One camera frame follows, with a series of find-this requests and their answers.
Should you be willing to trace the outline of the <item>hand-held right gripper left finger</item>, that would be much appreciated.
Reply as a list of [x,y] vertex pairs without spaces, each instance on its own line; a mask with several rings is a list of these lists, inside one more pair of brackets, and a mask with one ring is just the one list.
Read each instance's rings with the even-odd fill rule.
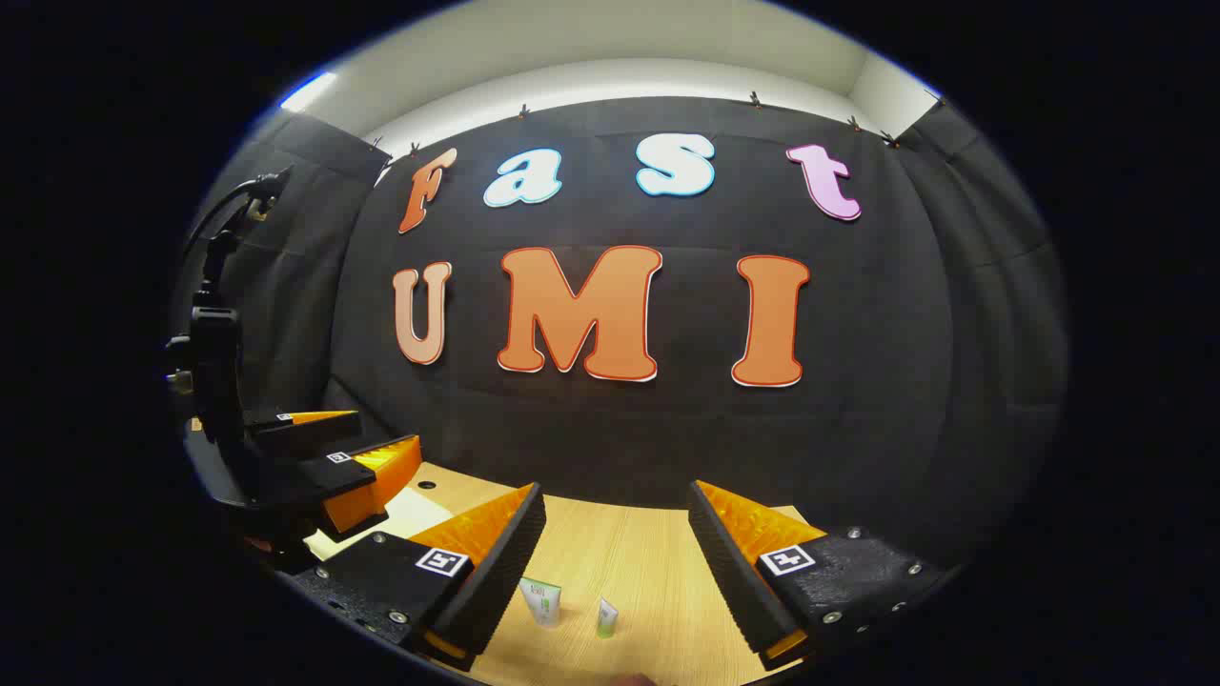
[[467,673],[497,634],[547,524],[537,482],[422,533],[368,533],[288,575],[357,629]]

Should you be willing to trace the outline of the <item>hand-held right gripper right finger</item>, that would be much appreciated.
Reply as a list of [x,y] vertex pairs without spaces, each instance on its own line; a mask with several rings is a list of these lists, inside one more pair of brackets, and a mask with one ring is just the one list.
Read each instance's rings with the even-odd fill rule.
[[695,478],[688,521],[749,651],[766,670],[821,663],[888,634],[946,569],[860,525],[815,527]]

